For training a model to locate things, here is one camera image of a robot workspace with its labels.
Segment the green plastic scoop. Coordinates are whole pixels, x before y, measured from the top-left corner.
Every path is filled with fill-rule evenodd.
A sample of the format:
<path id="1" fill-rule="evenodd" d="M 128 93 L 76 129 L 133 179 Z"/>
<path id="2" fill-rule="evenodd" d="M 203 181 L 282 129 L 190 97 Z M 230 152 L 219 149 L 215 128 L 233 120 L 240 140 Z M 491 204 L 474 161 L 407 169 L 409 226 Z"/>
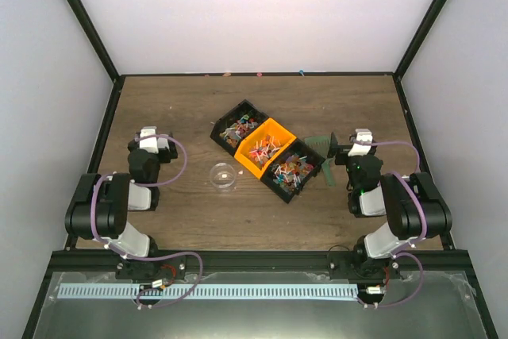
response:
<path id="1" fill-rule="evenodd" d="M 335 187 L 336 182 L 330 167 L 332 159 L 328 158 L 328 152 L 331 142 L 330 136 L 324 135 L 324 136 L 307 137 L 304 139 L 304 142 L 325 159 L 325 161 L 321 165 L 321 170 L 323 176 L 325 177 L 326 185 L 327 187 Z"/>

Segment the black candy bin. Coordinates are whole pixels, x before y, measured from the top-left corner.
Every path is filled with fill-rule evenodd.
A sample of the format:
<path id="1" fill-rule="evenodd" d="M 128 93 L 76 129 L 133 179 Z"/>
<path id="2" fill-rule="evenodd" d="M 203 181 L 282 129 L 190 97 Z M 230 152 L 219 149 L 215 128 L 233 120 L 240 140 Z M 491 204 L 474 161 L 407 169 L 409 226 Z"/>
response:
<path id="1" fill-rule="evenodd" d="M 264 112 L 245 99 L 214 123 L 210 138 L 234 156 L 240 143 L 267 119 Z"/>
<path id="2" fill-rule="evenodd" d="M 296 139 L 267 166 L 261 182 L 289 203 L 318 174 L 324 162 L 323 156 L 304 141 Z"/>

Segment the orange candy bin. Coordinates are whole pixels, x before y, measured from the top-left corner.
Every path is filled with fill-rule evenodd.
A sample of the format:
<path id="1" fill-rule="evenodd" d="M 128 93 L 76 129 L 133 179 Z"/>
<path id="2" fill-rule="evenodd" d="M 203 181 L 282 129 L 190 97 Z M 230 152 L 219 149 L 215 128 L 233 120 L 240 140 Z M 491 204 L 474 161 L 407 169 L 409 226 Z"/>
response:
<path id="1" fill-rule="evenodd" d="M 296 138 L 270 117 L 239 143 L 234 159 L 257 179 L 261 179 L 268 165 L 289 148 Z"/>

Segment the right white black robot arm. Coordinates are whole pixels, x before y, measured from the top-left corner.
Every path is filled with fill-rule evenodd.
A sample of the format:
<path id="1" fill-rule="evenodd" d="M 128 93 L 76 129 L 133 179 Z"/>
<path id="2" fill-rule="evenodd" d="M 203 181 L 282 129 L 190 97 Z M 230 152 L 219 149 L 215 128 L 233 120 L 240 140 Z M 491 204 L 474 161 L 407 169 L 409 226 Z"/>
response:
<path id="1" fill-rule="evenodd" d="M 336 135 L 330 134 L 327 157 L 345 166 L 349 212 L 357 218 L 386 218 L 354 247 L 353 270 L 364 278 L 381 268 L 381 260 L 395 258 L 404 249 L 445 235 L 452 228 L 447 203 L 419 163 L 409 175 L 382 173 L 383 161 L 376 156 L 376 149 L 392 145 L 414 148 L 406 141 L 375 141 L 369 129 L 357 129 L 349 144 L 339 144 Z"/>

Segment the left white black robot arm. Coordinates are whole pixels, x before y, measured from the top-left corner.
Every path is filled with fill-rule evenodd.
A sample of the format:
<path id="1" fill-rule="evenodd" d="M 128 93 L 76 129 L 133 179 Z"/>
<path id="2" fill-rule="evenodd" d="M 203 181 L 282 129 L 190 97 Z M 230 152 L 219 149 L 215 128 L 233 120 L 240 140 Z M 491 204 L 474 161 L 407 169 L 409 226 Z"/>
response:
<path id="1" fill-rule="evenodd" d="M 171 133 L 142 128 L 128 143 L 127 172 L 81 176 L 64 219 L 67 233 L 96 241 L 125 259 L 136 258 L 133 266 L 141 276 L 156 277 L 162 259 L 155 240 L 129 223 L 128 214 L 157 208 L 160 188 L 174 181 L 159 180 L 161 166 L 177 159 L 180 147 Z"/>

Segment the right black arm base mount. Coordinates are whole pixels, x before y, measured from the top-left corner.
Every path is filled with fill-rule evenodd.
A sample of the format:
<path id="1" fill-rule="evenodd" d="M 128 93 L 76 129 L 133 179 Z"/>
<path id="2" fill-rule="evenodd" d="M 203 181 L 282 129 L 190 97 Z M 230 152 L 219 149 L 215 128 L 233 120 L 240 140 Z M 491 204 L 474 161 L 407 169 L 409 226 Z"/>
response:
<path id="1" fill-rule="evenodd" d="M 389 260 L 362 257 L 353 251 L 329 251 L 326 255 L 330 277 L 358 281 L 384 282 L 386 278 L 397 279 L 399 271 Z"/>

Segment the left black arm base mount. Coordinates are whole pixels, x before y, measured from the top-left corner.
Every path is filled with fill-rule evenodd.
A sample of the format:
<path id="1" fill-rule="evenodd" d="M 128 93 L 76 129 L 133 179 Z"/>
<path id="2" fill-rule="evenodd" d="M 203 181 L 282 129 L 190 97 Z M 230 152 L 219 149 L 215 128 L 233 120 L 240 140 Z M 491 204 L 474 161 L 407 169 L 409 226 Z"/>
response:
<path id="1" fill-rule="evenodd" d="M 154 281 L 157 279 L 183 279 L 186 274 L 187 258 L 185 256 L 161 261 L 125 260 L 118 257 L 114 260 L 116 279 L 136 282 Z"/>

